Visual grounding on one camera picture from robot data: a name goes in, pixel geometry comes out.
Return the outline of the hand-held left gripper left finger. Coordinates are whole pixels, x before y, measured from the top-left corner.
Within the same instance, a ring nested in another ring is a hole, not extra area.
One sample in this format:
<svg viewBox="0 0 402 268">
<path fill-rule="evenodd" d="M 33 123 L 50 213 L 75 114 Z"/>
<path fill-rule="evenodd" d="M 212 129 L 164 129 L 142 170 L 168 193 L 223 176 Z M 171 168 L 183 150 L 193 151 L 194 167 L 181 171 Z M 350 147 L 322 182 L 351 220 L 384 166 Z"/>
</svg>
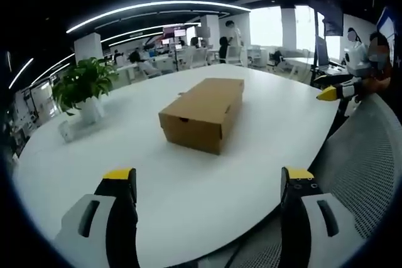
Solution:
<svg viewBox="0 0 402 268">
<path fill-rule="evenodd" d="M 54 239 L 72 267 L 138 267 L 134 168 L 106 173 L 62 218 Z"/>
</svg>

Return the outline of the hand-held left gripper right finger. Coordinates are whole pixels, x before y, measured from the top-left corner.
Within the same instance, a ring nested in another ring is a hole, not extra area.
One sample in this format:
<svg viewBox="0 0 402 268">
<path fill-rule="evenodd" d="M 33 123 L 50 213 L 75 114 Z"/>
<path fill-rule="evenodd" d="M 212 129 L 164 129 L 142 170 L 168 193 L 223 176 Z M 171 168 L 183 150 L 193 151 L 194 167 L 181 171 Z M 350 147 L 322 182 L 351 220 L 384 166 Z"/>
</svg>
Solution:
<svg viewBox="0 0 402 268">
<path fill-rule="evenodd" d="M 343 267 L 364 243 L 353 214 L 306 169 L 281 170 L 281 267 Z"/>
</svg>

